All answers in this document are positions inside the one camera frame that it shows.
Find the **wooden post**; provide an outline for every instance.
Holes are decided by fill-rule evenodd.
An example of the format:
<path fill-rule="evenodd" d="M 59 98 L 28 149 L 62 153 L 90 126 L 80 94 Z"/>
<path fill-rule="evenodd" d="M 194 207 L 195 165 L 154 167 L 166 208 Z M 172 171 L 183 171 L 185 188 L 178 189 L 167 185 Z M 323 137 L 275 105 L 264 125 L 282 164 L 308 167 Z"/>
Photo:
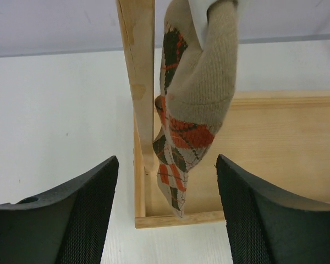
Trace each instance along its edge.
<path fill-rule="evenodd" d="M 155 165 L 154 119 L 154 0 L 117 0 L 128 79 L 146 172 Z"/>

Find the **wooden frame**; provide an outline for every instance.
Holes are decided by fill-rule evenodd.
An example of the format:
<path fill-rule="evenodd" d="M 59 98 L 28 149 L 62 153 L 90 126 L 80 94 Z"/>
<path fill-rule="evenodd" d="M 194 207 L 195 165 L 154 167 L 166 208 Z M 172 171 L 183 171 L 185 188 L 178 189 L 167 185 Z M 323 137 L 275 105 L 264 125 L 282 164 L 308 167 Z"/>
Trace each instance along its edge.
<path fill-rule="evenodd" d="M 137 228 L 223 221 L 214 167 L 221 153 L 273 184 L 330 202 L 330 91 L 238 92 L 210 151 L 190 172 L 186 219 L 175 217 L 157 188 L 152 150 L 160 128 L 153 106 L 154 1 L 117 0 L 117 6 L 134 105 Z"/>

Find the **argyle sock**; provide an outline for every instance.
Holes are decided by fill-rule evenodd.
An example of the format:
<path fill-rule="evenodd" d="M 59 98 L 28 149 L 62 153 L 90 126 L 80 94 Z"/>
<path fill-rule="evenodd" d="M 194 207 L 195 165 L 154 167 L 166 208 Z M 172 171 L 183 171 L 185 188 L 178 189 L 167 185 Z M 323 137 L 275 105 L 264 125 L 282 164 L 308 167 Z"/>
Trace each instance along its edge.
<path fill-rule="evenodd" d="M 180 218 L 188 171 L 207 153 L 234 95 L 237 51 L 236 1 L 210 7 L 202 50 L 188 0 L 172 0 L 164 20 L 161 94 L 155 99 L 162 126 L 153 148 L 160 162 L 158 186 Z"/>

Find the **black mesh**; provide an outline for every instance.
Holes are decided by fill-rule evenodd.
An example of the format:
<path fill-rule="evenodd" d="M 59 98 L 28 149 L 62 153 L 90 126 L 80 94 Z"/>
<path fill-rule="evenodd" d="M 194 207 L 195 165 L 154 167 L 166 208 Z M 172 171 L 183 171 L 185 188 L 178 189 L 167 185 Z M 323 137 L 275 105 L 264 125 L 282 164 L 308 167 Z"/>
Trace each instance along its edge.
<path fill-rule="evenodd" d="M 98 174 L 117 174 L 113 159 Z M 117 177 L 95 177 L 78 191 L 56 264 L 99 264 Z"/>
<path fill-rule="evenodd" d="M 234 264 L 273 264 L 252 190 L 220 157 L 217 174 Z"/>

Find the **black object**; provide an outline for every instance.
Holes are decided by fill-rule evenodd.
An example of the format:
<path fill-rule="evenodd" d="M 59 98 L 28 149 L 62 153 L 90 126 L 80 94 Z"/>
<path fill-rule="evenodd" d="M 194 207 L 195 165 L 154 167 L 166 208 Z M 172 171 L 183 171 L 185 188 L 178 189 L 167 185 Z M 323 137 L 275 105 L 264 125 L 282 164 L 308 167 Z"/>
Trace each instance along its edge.
<path fill-rule="evenodd" d="M 113 156 L 49 191 L 0 205 L 0 264 L 99 264 L 118 168 Z"/>
<path fill-rule="evenodd" d="M 330 264 L 330 204 L 283 190 L 223 155 L 217 174 L 234 264 Z"/>

